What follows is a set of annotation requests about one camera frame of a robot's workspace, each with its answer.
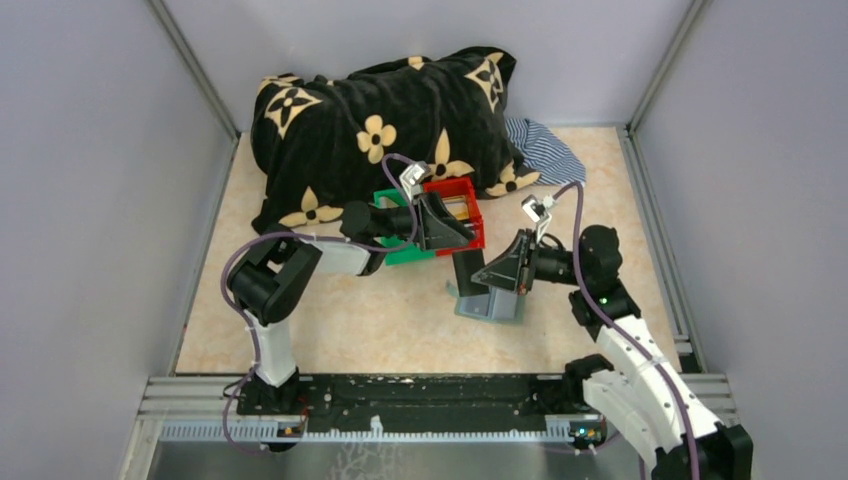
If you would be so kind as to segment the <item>sage green card holder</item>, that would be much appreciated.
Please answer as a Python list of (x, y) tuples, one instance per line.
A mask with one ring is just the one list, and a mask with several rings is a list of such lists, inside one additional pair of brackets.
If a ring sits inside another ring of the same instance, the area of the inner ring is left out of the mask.
[(458, 287), (446, 283), (446, 291), (456, 299), (454, 314), (491, 324), (523, 323), (525, 298), (503, 289), (489, 288), (485, 294), (462, 297)]

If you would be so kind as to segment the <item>red plastic bin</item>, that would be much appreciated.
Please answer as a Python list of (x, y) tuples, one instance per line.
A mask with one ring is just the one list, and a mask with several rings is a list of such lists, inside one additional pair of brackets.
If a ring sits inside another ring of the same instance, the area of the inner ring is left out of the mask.
[(437, 193), (445, 203), (448, 211), (475, 234), (475, 238), (470, 242), (468, 247), (465, 247), (465, 250), (482, 249), (485, 247), (483, 215), (469, 178), (449, 178), (441, 181), (428, 182), (423, 188), (426, 192)]

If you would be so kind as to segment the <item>green plastic bin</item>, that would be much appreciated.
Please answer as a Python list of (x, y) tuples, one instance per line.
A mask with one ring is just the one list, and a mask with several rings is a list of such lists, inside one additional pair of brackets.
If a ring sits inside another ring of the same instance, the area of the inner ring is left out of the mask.
[[(406, 207), (407, 202), (402, 198), (402, 195), (396, 189), (385, 189), (373, 193), (374, 205), (381, 209)], [(384, 247), (396, 247), (400, 245), (405, 238), (397, 237), (378, 237), (377, 241)], [(405, 249), (393, 251), (387, 254), (384, 263), (388, 266), (401, 265), (406, 263), (430, 260), (436, 257), (433, 251), (423, 251), (414, 244), (407, 246)]]

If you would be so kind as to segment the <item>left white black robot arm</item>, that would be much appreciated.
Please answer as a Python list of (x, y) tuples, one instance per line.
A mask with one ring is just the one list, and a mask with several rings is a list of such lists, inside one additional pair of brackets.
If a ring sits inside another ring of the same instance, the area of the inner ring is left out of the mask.
[(404, 206), (379, 208), (363, 201), (342, 211), (340, 234), (308, 235), (278, 225), (241, 247), (222, 273), (222, 292), (246, 321), (255, 359), (251, 373), (264, 384), (260, 399), (277, 414), (292, 411), (300, 388), (287, 318), (311, 278), (319, 272), (369, 276), (392, 248), (381, 239), (399, 239), (399, 248), (422, 251), (463, 249), (477, 240), (469, 220), (453, 215), (436, 192), (424, 192)]

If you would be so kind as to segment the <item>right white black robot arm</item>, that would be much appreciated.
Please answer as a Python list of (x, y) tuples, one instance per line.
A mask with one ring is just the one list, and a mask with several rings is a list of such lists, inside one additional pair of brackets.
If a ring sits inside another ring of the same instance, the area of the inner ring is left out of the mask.
[(572, 361), (563, 398), (576, 412), (602, 414), (638, 453), (652, 479), (749, 479), (753, 441), (710, 410), (658, 347), (619, 277), (623, 257), (615, 229), (590, 225), (570, 250), (540, 243), (522, 229), (470, 281), (517, 295), (537, 281), (571, 285), (572, 313), (599, 353)]

